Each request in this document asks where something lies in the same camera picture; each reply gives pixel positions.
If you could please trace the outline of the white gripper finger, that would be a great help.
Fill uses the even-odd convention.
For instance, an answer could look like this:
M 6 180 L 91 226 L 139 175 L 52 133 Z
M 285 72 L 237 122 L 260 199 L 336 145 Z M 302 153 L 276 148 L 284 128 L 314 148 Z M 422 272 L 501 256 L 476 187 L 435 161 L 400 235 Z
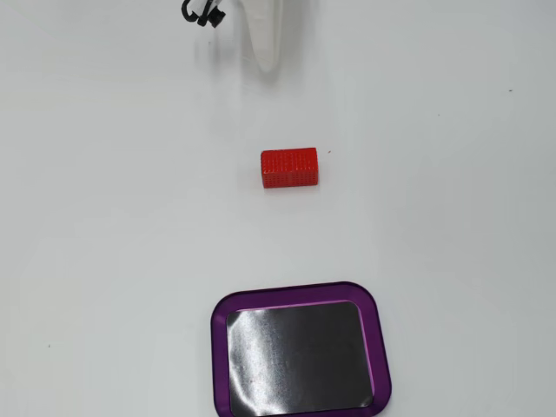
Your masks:
M 255 60 L 269 73 L 278 64 L 281 50 L 282 0 L 242 0 Z

